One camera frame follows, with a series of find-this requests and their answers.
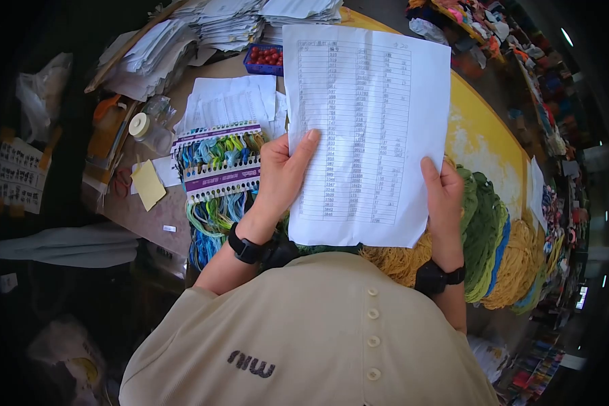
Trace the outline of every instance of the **blue plastic basket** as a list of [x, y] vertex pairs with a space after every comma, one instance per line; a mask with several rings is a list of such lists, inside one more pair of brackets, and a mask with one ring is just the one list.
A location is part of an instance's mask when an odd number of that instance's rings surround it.
[[246, 53], [246, 57], [244, 58], [244, 66], [246, 67], [246, 71], [248, 73], [255, 73], [257, 75], [284, 76], [284, 66], [258, 65], [258, 64], [251, 64], [251, 63], [249, 63], [250, 60], [251, 60], [251, 51], [255, 47], [258, 47], [259, 49], [276, 48], [277, 52], [281, 52], [282, 51], [282, 46], [280, 46], [280, 45], [251, 44], [248, 47], [248, 52]]

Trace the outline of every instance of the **yellow paper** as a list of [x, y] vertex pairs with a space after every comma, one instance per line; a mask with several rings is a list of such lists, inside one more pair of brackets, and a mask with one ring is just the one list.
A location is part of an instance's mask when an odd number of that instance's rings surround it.
[[149, 159], [138, 166], [138, 169], [131, 175], [131, 179], [133, 179], [133, 184], [138, 189], [138, 194], [146, 211], [151, 210], [158, 200], [162, 199], [167, 193], [158, 179], [153, 163]]

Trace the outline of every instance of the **purple label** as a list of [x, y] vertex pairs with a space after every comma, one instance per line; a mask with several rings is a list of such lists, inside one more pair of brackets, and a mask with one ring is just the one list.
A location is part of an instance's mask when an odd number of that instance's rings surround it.
[[209, 136], [216, 136], [216, 135], [229, 134], [229, 133], [239, 133], [240, 131], [259, 130], [259, 129], [261, 129], [260, 125], [254, 124], [253, 126], [233, 127], [233, 128], [227, 128], [227, 129], [223, 129], [223, 130], [219, 130], [219, 131], [211, 131], [209, 133], [190, 134], [187, 136], [183, 136], [183, 137], [179, 138], [178, 140], [174, 141], [174, 143], [172, 145], [175, 147], [176, 145], [178, 145], [179, 142], [199, 140], [201, 138], [206, 138]]
[[246, 169], [227, 172], [225, 174], [220, 175], [212, 175], [208, 177], [204, 177], [201, 179], [195, 179], [193, 181], [187, 181], [185, 183], [185, 189], [187, 191], [195, 191], [201, 190], [205, 188], [213, 188], [219, 184], [235, 182], [235, 181], [244, 181], [246, 179], [250, 179], [252, 177], [257, 177], [260, 175], [260, 167], [248, 167]]

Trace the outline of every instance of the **wooden stick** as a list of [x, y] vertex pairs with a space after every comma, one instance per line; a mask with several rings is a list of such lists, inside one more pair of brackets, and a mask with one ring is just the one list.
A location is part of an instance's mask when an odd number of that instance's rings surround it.
[[187, 0], [180, 0], [176, 3], [170, 4], [162, 11], [162, 13], [158, 14], [153, 20], [146, 23], [146, 25], [136, 32], [136, 34], [131, 37], [127, 43], [124, 44], [122, 48], [120, 48], [119, 51], [117, 51], [113, 57], [104, 64], [104, 66], [99, 68], [97, 75], [93, 77], [93, 80], [90, 81], [89, 85], [84, 89], [84, 93], [90, 93], [101, 85], [106, 74], [119, 62], [120, 59], [124, 57], [124, 55], [127, 54], [127, 52], [129, 52], [131, 48], [133, 48], [133, 45], [135, 45], [140, 38], [144, 37], [144, 34], [146, 34], [150, 29], [154, 28], [155, 25], [165, 21], [171, 15], [171, 13], [175, 12], [185, 3], [187, 3]]

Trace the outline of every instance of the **beige shirt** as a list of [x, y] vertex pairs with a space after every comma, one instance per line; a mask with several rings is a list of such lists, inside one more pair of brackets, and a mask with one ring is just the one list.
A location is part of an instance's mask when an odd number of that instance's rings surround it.
[[348, 253], [224, 295], [187, 289], [139, 346], [122, 405], [498, 405], [466, 337]]

